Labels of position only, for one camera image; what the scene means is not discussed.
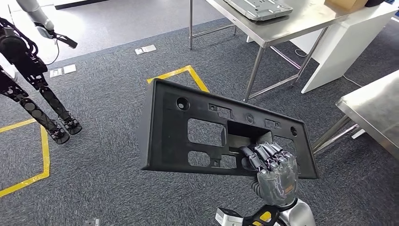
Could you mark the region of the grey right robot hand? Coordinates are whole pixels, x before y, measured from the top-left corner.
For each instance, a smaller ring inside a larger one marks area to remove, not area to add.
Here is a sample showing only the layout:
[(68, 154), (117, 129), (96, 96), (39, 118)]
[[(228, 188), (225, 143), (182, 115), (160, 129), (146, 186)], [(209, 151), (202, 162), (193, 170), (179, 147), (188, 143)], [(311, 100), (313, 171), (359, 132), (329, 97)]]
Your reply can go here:
[(265, 204), (286, 207), (296, 200), (296, 157), (275, 142), (242, 146), (243, 167), (256, 172), (250, 187)]

